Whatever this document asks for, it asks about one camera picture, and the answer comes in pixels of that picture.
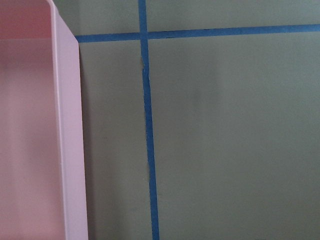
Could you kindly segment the pink plastic bin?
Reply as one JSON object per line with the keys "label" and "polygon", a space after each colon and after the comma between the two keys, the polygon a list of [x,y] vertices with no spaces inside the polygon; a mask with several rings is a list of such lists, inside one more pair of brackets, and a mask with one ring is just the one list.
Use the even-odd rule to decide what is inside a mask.
{"label": "pink plastic bin", "polygon": [[0,237],[88,238],[79,44],[51,0],[0,3]]}

